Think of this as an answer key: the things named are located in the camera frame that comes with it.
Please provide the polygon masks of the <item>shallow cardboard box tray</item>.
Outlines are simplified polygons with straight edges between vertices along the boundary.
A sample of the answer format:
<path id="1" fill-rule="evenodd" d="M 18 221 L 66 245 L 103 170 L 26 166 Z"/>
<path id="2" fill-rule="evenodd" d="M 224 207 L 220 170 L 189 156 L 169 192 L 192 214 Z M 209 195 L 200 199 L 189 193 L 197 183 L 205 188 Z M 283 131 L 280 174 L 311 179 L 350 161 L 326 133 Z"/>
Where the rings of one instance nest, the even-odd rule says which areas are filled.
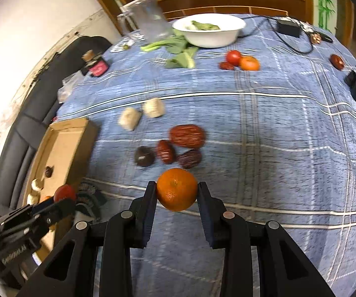
<path id="1" fill-rule="evenodd" d="M 44 180 L 44 188 L 37 192 L 41 202 L 45 196 L 53 196 L 62 185 L 69 184 L 74 190 L 86 175 L 88 163 L 99 128 L 87 118 L 69 119 L 51 124 L 39 144 L 31 163 L 23 193 L 22 205 L 27 205 L 27 196 L 33 191 L 35 178 Z M 46 166 L 54 168 L 51 178 L 46 178 Z"/>

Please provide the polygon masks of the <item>dark wrinkled date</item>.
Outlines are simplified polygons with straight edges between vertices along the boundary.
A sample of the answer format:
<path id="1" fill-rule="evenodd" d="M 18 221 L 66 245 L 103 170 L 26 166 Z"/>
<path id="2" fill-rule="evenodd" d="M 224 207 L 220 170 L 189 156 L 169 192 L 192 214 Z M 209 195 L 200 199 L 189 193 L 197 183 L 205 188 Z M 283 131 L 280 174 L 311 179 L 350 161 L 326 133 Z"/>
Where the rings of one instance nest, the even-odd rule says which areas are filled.
<path id="1" fill-rule="evenodd" d="M 177 157 L 179 165 L 186 170 L 196 167 L 201 160 L 202 154 L 199 149 L 191 149 Z"/>

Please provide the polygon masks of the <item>blue plaid tablecloth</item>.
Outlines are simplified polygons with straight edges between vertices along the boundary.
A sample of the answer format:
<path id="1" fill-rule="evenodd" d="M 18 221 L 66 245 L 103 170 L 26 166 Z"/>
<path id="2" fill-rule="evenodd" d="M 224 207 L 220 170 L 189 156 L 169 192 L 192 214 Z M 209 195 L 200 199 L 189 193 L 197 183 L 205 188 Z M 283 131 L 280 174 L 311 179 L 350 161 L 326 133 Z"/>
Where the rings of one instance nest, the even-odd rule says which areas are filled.
<path id="1" fill-rule="evenodd" d="M 227 48 L 198 50 L 191 69 L 166 68 L 166 49 L 134 44 L 105 52 L 109 70 L 77 84 L 57 117 L 99 126 L 86 179 L 107 196 L 102 218 L 128 208 L 168 169 L 160 160 L 137 166 L 136 149 L 195 124 L 206 133 L 192 170 L 198 181 L 244 219 L 281 223 L 333 292 L 349 296 L 356 289 L 356 102 L 344 78 L 356 58 L 338 40 L 297 54 L 267 24 L 233 49 L 255 57 L 260 70 L 220 69 Z M 344 60 L 341 71 L 331 54 Z M 163 101 L 163 116 L 144 114 L 152 98 Z M 118 124 L 128 107 L 142 112 L 133 131 Z"/>

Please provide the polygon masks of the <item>small red date by tomato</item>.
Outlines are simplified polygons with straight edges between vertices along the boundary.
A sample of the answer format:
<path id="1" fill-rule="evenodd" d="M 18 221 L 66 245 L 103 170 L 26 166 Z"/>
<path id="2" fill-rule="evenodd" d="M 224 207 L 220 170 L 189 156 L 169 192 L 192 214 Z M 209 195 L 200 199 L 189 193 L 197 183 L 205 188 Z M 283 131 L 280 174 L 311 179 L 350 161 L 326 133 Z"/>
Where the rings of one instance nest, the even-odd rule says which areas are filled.
<path id="1" fill-rule="evenodd" d="M 226 71 L 233 71 L 234 65 L 232 65 L 229 62 L 221 62 L 221 63 L 219 63 L 219 68 L 222 70 L 226 70 Z"/>

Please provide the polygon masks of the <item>lone red date far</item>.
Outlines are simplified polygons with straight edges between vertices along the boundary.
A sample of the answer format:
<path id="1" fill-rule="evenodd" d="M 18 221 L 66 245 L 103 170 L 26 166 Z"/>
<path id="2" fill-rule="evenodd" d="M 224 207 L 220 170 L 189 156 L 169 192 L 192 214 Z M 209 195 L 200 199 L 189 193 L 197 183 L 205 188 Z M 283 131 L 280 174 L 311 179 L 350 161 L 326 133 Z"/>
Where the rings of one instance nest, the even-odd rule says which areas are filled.
<path id="1" fill-rule="evenodd" d="M 330 55 L 330 62 L 337 70 L 341 71 L 345 67 L 344 60 L 337 54 Z"/>

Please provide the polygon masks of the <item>white bowl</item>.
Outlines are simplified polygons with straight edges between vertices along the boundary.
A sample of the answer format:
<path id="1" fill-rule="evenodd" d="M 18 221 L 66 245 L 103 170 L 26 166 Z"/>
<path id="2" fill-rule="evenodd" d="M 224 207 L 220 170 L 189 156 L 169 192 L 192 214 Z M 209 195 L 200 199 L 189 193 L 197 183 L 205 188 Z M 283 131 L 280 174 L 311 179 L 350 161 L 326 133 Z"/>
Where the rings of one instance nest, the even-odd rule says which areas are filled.
<path id="1" fill-rule="evenodd" d="M 200 48 L 221 48 L 236 41 L 246 22 L 234 15 L 202 13 L 172 22 L 172 28 L 186 41 Z"/>

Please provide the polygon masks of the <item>dark round plum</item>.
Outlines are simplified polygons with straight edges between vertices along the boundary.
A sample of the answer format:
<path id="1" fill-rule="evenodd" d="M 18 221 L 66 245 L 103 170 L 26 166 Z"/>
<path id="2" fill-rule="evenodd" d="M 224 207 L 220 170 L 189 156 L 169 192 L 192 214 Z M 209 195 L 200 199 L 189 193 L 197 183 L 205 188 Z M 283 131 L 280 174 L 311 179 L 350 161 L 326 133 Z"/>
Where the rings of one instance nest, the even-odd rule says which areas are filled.
<path id="1" fill-rule="evenodd" d="M 148 167 L 153 165 L 155 160 L 154 152 L 151 148 L 140 146 L 134 154 L 134 161 L 138 166 Z"/>

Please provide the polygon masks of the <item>large red date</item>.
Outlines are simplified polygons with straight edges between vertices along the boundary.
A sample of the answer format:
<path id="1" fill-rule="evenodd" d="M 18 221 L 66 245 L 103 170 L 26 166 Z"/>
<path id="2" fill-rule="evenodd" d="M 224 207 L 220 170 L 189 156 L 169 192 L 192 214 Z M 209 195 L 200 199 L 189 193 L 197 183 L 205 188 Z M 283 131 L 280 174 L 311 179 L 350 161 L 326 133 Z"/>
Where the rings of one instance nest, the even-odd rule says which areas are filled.
<path id="1" fill-rule="evenodd" d="M 204 130 L 197 125 L 177 125 L 169 131 L 170 141 L 184 148 L 199 149 L 206 140 Z"/>

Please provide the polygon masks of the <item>clear plastic bag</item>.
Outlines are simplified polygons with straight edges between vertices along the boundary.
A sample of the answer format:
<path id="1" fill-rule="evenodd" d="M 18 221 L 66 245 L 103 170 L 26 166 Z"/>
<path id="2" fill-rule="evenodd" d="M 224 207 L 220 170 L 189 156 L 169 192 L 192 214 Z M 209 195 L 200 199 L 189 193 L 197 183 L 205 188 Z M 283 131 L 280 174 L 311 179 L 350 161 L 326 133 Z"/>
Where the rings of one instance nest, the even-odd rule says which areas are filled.
<path id="1" fill-rule="evenodd" d="M 69 98 L 69 96 L 72 94 L 74 87 L 76 87 L 79 82 L 82 82 L 83 79 L 84 76 L 81 71 L 77 71 L 71 74 L 70 76 L 64 78 L 62 80 L 62 87 L 59 88 L 57 92 L 58 103 L 64 103 L 67 98 Z"/>

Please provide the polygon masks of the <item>red tomato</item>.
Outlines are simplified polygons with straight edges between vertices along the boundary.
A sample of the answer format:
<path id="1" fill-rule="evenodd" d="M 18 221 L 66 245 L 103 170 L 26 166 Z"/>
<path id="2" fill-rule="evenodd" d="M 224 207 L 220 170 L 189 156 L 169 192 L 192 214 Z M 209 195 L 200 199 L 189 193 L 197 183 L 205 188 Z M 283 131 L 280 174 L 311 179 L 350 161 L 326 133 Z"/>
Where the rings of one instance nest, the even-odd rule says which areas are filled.
<path id="1" fill-rule="evenodd" d="M 71 185 L 64 184 L 55 191 L 54 202 L 59 202 L 67 198 L 72 201 L 75 201 L 77 199 L 77 194 Z"/>
<path id="2" fill-rule="evenodd" d="M 242 55 L 237 50 L 230 50 L 226 54 L 226 62 L 228 62 L 232 66 L 239 66 L 241 58 L 242 58 Z"/>

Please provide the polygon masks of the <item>clear glass beer mug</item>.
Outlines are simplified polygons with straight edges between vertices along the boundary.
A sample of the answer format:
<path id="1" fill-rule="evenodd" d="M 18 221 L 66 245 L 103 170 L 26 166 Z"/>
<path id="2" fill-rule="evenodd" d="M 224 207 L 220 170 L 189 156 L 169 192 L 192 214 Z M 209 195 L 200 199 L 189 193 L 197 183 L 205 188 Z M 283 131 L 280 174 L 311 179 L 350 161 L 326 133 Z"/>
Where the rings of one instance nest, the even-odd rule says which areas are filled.
<path id="1" fill-rule="evenodd" d="M 131 19 L 147 43 L 158 42 L 172 36 L 172 26 L 167 22 L 156 0 L 134 0 L 121 7 L 118 24 L 125 36 L 137 40 L 128 30 L 126 21 Z"/>

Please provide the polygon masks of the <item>large beige yam chunk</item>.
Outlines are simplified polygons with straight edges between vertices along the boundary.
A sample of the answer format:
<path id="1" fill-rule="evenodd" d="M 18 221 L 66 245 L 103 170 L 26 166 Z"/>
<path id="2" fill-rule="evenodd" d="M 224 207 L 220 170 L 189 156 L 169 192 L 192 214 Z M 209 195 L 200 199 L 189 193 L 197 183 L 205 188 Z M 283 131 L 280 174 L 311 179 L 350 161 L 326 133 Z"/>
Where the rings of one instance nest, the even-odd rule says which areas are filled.
<path id="1" fill-rule="evenodd" d="M 40 195 L 37 192 L 31 192 L 27 196 L 27 204 L 36 205 L 39 203 Z"/>

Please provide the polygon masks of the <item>far small orange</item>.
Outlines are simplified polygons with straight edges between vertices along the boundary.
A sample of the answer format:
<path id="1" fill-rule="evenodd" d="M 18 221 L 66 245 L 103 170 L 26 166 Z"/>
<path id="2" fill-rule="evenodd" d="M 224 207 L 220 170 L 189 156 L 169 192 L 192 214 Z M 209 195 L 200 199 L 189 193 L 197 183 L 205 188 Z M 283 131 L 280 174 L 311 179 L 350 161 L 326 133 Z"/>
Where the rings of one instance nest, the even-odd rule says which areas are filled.
<path id="1" fill-rule="evenodd" d="M 255 57 L 243 56 L 240 59 L 239 67 L 243 71 L 259 71 L 260 63 Z"/>

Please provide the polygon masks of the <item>black leather sofa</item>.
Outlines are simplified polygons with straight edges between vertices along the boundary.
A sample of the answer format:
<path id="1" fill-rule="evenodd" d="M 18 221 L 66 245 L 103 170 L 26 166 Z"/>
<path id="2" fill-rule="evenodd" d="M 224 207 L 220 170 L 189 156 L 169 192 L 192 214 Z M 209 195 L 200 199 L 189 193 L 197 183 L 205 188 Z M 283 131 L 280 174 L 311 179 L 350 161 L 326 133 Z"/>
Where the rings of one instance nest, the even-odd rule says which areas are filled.
<path id="1" fill-rule="evenodd" d="M 0 216 L 19 208 L 29 168 L 46 129 L 60 108 L 57 92 L 64 78 L 80 71 L 87 51 L 103 54 L 112 46 L 101 36 L 81 36 L 56 52 L 35 76 L 34 87 L 15 118 L 0 155 Z"/>

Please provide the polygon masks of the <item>green leafy vegetable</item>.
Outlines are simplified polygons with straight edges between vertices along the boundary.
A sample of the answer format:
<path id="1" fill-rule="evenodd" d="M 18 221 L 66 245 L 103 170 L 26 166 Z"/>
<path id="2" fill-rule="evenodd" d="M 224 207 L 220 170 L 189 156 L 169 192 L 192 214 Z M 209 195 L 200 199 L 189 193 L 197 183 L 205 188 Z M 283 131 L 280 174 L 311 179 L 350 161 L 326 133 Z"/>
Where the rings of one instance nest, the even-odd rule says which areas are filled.
<path id="1" fill-rule="evenodd" d="M 173 29 L 172 31 L 172 36 L 141 46 L 140 49 L 143 52 L 151 52 L 165 47 L 166 51 L 172 54 L 172 58 L 165 63 L 166 68 L 194 68 L 194 55 L 198 47 L 190 44 L 179 30 Z"/>

